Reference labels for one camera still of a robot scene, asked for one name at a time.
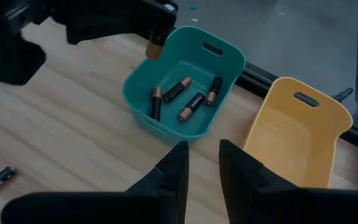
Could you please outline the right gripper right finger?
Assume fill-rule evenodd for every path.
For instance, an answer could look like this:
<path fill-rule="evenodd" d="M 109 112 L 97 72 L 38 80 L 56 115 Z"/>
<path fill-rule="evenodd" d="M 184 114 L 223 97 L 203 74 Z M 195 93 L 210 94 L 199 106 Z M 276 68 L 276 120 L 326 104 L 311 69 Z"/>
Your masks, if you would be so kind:
<path fill-rule="evenodd" d="M 358 224 L 358 190 L 298 187 L 226 139 L 219 171 L 230 224 Z"/>

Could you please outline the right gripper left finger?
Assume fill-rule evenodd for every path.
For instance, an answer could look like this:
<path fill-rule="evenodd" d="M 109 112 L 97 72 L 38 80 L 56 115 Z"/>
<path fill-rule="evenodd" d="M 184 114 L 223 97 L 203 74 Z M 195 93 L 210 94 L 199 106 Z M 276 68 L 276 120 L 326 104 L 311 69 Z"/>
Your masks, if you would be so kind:
<path fill-rule="evenodd" d="M 123 192 L 38 192 L 11 200 L 1 224 L 184 224 L 189 146 L 179 142 Z"/>

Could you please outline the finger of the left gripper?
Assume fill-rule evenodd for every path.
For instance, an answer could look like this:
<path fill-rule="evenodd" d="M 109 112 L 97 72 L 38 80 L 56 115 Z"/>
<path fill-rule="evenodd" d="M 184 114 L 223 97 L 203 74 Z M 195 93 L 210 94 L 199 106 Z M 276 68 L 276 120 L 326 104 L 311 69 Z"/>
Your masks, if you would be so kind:
<path fill-rule="evenodd" d="M 148 39 L 150 30 L 142 26 L 135 16 L 126 13 L 115 16 L 87 15 L 67 22 L 69 44 L 119 34 L 137 34 Z"/>
<path fill-rule="evenodd" d="M 176 22 L 178 4 L 174 0 L 135 0 L 131 13 L 133 33 L 170 32 Z"/>

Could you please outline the black copper Duracell battery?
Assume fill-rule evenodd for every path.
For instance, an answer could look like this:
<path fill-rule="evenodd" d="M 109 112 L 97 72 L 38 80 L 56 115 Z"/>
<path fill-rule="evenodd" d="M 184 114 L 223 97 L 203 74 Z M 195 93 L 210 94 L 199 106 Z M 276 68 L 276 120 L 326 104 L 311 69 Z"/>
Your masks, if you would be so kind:
<path fill-rule="evenodd" d="M 171 103 L 176 97 L 184 92 L 191 85 L 192 81 L 190 77 L 185 77 L 183 80 L 175 84 L 171 89 L 163 94 L 162 100 L 165 103 Z"/>
<path fill-rule="evenodd" d="M 223 84 L 223 79 L 221 77 L 214 77 L 212 85 L 211 85 L 209 91 L 207 92 L 206 99 L 204 101 L 204 104 L 206 106 L 209 106 L 209 107 L 214 106 L 222 84 Z"/>
<path fill-rule="evenodd" d="M 178 120 L 182 123 L 187 122 L 193 116 L 194 112 L 203 104 L 205 99 L 205 95 L 198 92 L 179 113 Z"/>
<path fill-rule="evenodd" d="M 157 33 L 152 32 L 150 35 L 149 43 L 145 51 L 148 59 L 157 60 L 162 53 L 163 46 L 165 45 L 168 34 L 166 32 Z"/>
<path fill-rule="evenodd" d="M 160 121 L 161 106 L 162 106 L 162 90 L 160 87 L 155 87 L 152 90 L 150 113 L 149 113 L 149 116 L 152 119 L 156 121 Z"/>

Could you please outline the yellow plastic bin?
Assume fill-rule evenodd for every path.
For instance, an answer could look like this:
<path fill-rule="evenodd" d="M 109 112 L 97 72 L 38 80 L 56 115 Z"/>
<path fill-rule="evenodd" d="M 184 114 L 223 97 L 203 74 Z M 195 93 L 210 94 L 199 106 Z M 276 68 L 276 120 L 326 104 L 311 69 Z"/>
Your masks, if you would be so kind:
<path fill-rule="evenodd" d="M 270 87 L 243 150 L 299 187 L 330 186 L 336 144 L 353 125 L 338 101 L 292 77 Z"/>

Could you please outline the teal plastic bin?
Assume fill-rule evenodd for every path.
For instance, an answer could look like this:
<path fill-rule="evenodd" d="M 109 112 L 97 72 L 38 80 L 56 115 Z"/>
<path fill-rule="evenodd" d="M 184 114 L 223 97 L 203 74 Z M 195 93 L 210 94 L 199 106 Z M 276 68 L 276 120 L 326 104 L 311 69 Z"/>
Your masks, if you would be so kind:
<path fill-rule="evenodd" d="M 244 54 L 234 45 L 198 27 L 184 26 L 168 36 L 159 59 L 145 59 L 132 71 L 122 95 L 141 128 L 171 146 L 179 141 L 193 144 L 211 129 L 245 65 Z M 163 96 L 185 77 L 192 81 L 188 89 L 171 103 L 162 100 L 160 121 L 152 119 L 152 90 L 160 87 Z M 203 102 L 187 122 L 180 122 L 182 109 L 198 92 L 206 96 L 214 77 L 223 79 L 214 106 Z"/>

